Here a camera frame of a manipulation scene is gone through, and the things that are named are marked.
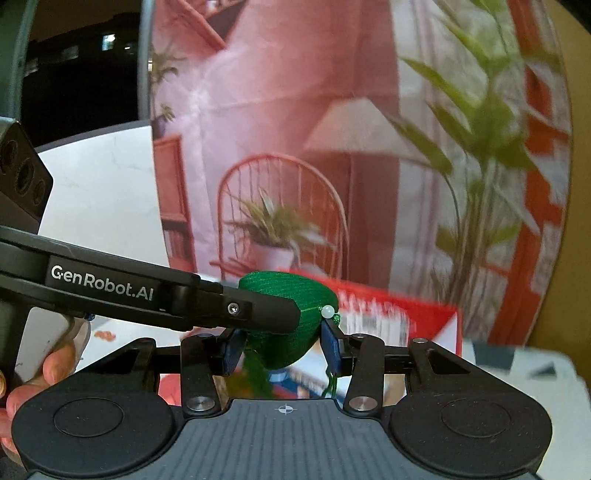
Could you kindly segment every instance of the white bead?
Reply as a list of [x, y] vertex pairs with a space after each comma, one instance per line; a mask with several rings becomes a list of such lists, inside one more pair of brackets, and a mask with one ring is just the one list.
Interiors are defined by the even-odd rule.
[[332, 305], [324, 305], [320, 313], [325, 319], [331, 319], [335, 316], [335, 308]]

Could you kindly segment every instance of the black circular pad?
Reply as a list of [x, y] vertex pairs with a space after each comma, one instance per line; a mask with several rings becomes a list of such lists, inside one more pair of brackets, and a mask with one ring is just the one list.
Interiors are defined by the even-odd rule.
[[389, 429], [414, 461], [470, 479], [535, 471], [552, 438], [546, 411], [532, 398], [511, 393], [407, 395], [392, 409]]
[[490, 400], [463, 398], [448, 403], [441, 420], [451, 431], [473, 438], [489, 438], [504, 432], [511, 424], [509, 413]]
[[170, 407], [147, 391], [36, 395], [17, 412], [12, 438], [28, 470], [58, 478], [114, 476], [155, 456], [174, 433]]
[[53, 417], [56, 428], [66, 435], [98, 437], [115, 430], [123, 420], [117, 403], [104, 398], [81, 398], [65, 404]]

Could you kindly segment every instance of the handheld device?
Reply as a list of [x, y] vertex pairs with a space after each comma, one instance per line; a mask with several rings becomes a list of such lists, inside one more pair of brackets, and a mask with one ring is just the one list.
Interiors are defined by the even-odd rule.
[[[76, 319], [90, 313], [130, 322], [141, 318], [181, 332], [234, 326], [289, 333], [297, 327], [300, 314], [292, 300], [36, 235], [52, 186], [20, 124], [0, 118], [0, 371], [9, 391], [27, 380], [15, 367], [34, 307], [66, 319], [47, 338], [52, 348], [80, 326]], [[276, 322], [279, 312], [282, 321]], [[33, 361], [24, 360], [29, 373], [39, 369], [47, 348], [36, 352]]]
[[[326, 319], [328, 370], [351, 377], [342, 405], [222, 404], [213, 376], [235, 370], [248, 330], [294, 332], [293, 300], [0, 226], [0, 369], [9, 380], [34, 306], [225, 330], [177, 347], [137, 339], [27, 401], [12, 438], [32, 480], [534, 480], [550, 444], [550, 418], [533, 398], [435, 343], [386, 346]], [[165, 373], [180, 374], [180, 407], [157, 395]], [[383, 405], [385, 374], [405, 375], [395, 406]]]

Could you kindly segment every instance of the camera lens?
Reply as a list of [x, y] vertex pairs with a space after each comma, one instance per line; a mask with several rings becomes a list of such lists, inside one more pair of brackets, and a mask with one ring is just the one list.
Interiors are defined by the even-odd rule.
[[17, 158], [17, 142], [10, 140], [2, 146], [0, 150], [0, 170], [2, 173], [8, 172]]
[[21, 195], [25, 195], [29, 187], [31, 186], [31, 182], [33, 181], [33, 175], [35, 174], [35, 168], [31, 163], [31, 160], [28, 158], [26, 159], [23, 164], [21, 165], [20, 170], [17, 174], [17, 192]]
[[45, 197], [45, 182], [39, 180], [33, 189], [33, 203], [39, 205]]

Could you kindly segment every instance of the small orange object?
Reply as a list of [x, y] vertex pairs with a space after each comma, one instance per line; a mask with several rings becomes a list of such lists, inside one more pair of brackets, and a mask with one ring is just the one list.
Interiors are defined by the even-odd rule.
[[100, 338], [101, 340], [106, 340], [107, 342], [112, 342], [117, 338], [117, 336], [114, 333], [101, 330], [95, 332], [95, 337]]

